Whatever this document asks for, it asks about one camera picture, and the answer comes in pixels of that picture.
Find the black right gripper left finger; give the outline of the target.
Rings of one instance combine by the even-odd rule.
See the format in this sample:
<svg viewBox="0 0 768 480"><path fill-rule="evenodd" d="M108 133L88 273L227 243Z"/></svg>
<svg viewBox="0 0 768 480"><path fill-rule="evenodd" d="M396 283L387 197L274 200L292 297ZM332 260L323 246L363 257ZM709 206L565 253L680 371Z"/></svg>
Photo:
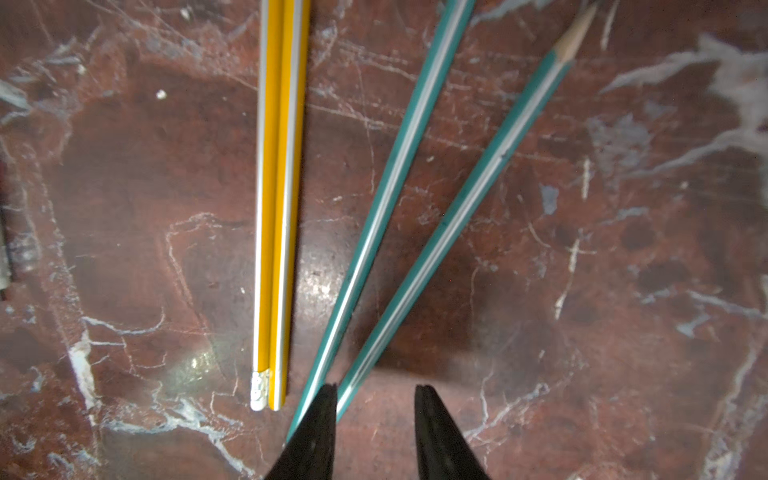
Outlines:
<svg viewBox="0 0 768 480"><path fill-rule="evenodd" d="M336 384L320 388L266 480L332 478L337 398Z"/></svg>

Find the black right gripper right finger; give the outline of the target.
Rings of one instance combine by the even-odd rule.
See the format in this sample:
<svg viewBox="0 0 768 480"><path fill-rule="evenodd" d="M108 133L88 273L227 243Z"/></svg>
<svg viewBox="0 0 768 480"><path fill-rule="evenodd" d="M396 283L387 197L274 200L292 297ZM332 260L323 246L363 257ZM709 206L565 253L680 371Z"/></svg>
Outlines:
<svg viewBox="0 0 768 480"><path fill-rule="evenodd" d="M490 479L431 385L416 386L414 417L420 479Z"/></svg>

